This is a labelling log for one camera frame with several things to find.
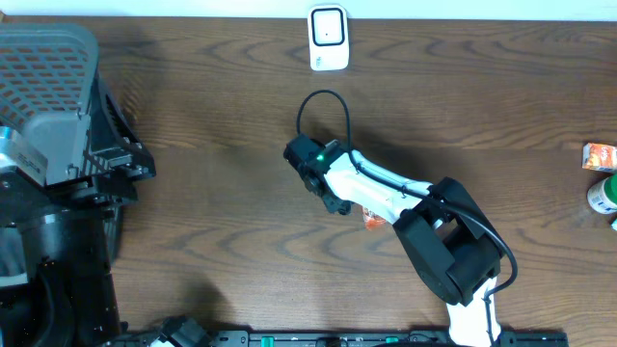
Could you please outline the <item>orange snack packet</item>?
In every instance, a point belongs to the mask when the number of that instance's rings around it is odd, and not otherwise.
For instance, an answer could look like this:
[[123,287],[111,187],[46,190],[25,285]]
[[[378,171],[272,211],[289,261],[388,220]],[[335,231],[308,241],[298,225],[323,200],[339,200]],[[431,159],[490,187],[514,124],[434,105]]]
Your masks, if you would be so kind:
[[616,146],[587,143],[582,149],[582,165],[586,170],[615,173]]

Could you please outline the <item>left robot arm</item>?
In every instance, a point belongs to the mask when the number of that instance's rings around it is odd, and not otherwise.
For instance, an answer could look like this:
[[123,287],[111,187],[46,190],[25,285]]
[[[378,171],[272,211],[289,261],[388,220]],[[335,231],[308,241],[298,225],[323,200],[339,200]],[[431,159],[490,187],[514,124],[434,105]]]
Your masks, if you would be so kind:
[[94,79],[84,113],[69,86],[38,87],[31,125],[1,130],[1,228],[19,239],[25,281],[1,289],[5,346],[207,346],[211,335],[177,316],[153,334],[120,320],[111,274],[122,208],[154,162],[105,84]]

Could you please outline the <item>red Top chocolate bar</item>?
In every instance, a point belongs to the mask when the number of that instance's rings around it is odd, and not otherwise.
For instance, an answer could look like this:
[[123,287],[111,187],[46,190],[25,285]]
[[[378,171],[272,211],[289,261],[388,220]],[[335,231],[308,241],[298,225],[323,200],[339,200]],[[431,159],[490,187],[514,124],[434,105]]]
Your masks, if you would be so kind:
[[389,222],[366,207],[362,208],[362,219],[366,229],[375,229]]

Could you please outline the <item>grey plastic mesh basket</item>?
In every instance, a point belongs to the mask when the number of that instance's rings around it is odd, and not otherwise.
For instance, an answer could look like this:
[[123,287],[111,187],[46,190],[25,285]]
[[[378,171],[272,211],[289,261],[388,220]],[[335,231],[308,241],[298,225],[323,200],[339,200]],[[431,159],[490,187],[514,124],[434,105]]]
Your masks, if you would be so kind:
[[[45,185],[111,170],[90,148],[91,89],[99,76],[98,44],[74,24],[4,24],[1,27],[1,127],[16,130],[48,163]],[[122,206],[94,211],[115,248]],[[1,273],[26,271],[24,246],[31,237],[24,223],[1,225]]]

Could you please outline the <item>green lid jar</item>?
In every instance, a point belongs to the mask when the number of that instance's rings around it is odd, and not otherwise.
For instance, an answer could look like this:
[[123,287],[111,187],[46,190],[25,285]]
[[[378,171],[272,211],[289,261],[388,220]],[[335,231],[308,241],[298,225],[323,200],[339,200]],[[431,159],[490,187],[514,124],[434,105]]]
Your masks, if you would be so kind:
[[594,184],[587,192],[590,207],[601,214],[616,212],[616,176],[610,176]]

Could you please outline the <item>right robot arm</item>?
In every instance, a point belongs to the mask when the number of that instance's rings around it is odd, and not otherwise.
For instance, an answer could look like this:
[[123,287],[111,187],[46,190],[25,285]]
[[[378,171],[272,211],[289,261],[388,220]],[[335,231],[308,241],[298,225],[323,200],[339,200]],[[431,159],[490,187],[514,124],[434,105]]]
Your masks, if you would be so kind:
[[492,299],[504,246],[458,181],[414,181],[338,140],[321,145],[304,134],[283,157],[329,212],[347,215],[359,204],[391,224],[418,276],[446,303],[453,343],[497,343]]

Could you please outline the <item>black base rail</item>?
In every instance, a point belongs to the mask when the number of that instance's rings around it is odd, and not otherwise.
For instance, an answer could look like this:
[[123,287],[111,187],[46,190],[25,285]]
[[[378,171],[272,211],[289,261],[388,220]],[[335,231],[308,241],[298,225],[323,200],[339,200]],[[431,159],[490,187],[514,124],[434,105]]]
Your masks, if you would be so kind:
[[[246,331],[207,332],[209,346],[215,347],[368,347],[455,346],[446,331],[387,333],[249,333]],[[565,333],[515,333],[504,331],[496,346],[568,347]]]

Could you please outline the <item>white barcode scanner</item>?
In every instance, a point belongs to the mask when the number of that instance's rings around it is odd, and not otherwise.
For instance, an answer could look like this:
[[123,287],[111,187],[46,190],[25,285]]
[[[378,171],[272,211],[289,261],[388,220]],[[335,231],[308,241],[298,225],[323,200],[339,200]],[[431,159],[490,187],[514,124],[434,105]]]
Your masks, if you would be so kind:
[[350,59],[348,18],[340,5],[318,5],[308,12],[309,64],[314,71],[347,68]]

